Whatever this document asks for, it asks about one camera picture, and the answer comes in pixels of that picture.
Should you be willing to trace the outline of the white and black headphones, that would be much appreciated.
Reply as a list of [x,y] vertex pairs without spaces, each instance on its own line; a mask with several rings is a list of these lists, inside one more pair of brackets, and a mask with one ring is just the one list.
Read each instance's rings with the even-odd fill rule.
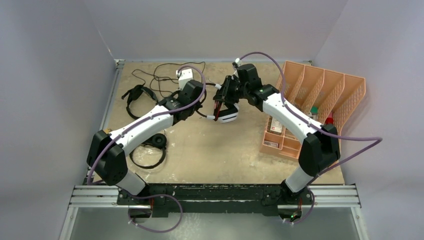
[[235,121],[239,115],[239,98],[235,90],[229,90],[225,96],[229,99],[228,101],[215,101],[213,115],[205,115],[198,110],[195,112],[207,120],[222,124]]

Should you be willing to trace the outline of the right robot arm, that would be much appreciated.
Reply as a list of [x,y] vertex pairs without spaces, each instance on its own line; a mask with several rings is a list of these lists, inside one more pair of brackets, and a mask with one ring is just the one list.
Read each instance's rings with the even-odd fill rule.
[[337,128],[309,118],[287,101],[276,87],[263,84],[253,64],[233,62],[232,65],[234,74],[226,76],[213,97],[214,120],[223,118],[222,105],[229,107],[245,99],[251,106],[276,119],[300,141],[299,166],[281,183],[282,200],[292,204],[321,171],[340,159]]

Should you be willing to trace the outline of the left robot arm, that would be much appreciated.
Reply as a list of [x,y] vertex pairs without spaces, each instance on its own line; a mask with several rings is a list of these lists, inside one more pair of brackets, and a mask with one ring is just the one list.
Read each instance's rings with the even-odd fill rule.
[[108,186],[129,192],[136,204],[146,203],[149,199],[147,183],[129,169],[127,156],[153,135],[193,115],[201,106],[205,91],[204,81],[189,80],[181,90],[160,100],[139,119],[110,133],[96,132],[87,156],[88,175],[96,173]]

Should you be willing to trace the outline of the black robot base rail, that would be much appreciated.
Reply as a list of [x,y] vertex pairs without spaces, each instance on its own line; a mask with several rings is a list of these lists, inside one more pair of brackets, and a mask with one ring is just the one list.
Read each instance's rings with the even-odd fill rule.
[[312,203],[308,185],[297,194],[289,194],[281,183],[150,183],[138,195],[121,188],[118,204],[147,205],[154,218],[166,218],[170,213],[205,213],[297,219],[302,216],[302,205]]

